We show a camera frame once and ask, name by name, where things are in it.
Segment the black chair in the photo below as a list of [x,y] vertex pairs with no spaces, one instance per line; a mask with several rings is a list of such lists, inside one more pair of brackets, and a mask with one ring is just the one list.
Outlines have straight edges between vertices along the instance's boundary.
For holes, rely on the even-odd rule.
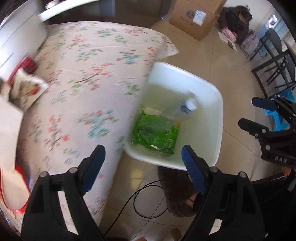
[[278,76],[282,76],[284,84],[275,86],[274,89],[277,91],[272,95],[279,95],[285,91],[295,89],[295,52],[289,44],[286,44],[287,50],[283,50],[282,42],[277,32],[270,28],[266,31],[264,36],[260,39],[261,45],[256,50],[258,53],[261,48],[265,48],[271,59],[264,62],[263,64],[252,69],[252,74],[255,76],[259,87],[265,98],[270,96],[267,94],[266,89],[259,78],[258,72],[264,70],[265,73],[274,70],[274,72],[266,80],[266,84],[270,85],[273,83]]

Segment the floral tablecloth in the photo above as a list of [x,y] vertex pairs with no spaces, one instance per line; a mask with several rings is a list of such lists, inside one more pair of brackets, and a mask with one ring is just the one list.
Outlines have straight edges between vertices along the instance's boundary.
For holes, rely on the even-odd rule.
[[100,223],[151,68],[178,50],[166,35],[136,26],[70,22],[48,30],[35,60],[49,88],[24,114],[16,161],[33,188],[41,172],[66,172],[103,145],[106,159],[84,196]]

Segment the green snack bag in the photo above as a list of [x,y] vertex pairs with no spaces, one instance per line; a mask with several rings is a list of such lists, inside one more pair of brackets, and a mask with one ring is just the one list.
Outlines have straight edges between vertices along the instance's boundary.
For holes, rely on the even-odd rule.
[[179,133],[179,125],[160,115],[146,114],[137,119],[132,134],[134,143],[153,151],[174,154]]

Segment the dark bag on floor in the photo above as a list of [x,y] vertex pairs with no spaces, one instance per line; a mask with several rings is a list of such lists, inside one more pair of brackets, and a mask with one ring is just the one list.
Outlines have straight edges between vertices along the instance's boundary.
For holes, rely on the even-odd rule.
[[252,14],[244,6],[225,7],[217,20],[221,32],[232,42],[242,44],[249,32]]

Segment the clear plastic bottle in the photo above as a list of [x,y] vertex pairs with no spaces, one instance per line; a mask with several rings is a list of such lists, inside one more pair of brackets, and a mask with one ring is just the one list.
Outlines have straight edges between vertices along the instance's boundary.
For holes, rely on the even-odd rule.
[[197,97],[192,92],[180,92],[161,111],[161,116],[168,118],[175,123],[182,123],[188,120],[198,108]]

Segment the dark fuzzy slipper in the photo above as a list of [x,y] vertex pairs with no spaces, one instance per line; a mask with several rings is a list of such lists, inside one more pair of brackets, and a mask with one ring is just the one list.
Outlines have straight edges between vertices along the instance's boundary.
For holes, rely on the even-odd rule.
[[196,190],[188,173],[158,166],[158,177],[169,212],[179,218],[195,216],[204,196]]

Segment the white strawberry snack wrapper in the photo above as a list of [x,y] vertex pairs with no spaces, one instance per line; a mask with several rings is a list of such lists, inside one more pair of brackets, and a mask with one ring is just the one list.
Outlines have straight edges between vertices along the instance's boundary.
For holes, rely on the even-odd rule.
[[20,68],[13,78],[10,98],[18,108],[26,112],[48,88],[44,79]]

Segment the large cardboard box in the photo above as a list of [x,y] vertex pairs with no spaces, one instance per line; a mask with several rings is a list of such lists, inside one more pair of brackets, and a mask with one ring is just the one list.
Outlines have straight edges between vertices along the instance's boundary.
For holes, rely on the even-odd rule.
[[178,0],[169,23],[200,41],[218,20],[224,4],[224,0]]

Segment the blue plastic stool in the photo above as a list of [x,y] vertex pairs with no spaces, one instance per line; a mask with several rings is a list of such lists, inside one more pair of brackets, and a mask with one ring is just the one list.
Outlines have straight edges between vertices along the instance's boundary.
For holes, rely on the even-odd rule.
[[[291,90],[285,91],[282,97],[289,101],[295,102],[295,97]],[[282,131],[290,127],[290,124],[276,111],[265,110],[266,116],[271,117],[271,131]]]

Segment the white trash bin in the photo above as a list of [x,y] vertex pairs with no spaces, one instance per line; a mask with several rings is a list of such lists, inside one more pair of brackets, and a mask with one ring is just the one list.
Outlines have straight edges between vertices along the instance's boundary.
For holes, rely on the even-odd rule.
[[172,155],[149,150],[135,143],[130,131],[125,141],[125,152],[138,160],[186,170],[181,158],[182,147],[190,145],[198,157],[209,166],[219,158],[223,132],[223,99],[219,90],[208,81],[164,62],[154,64],[135,113],[160,115],[179,126]]

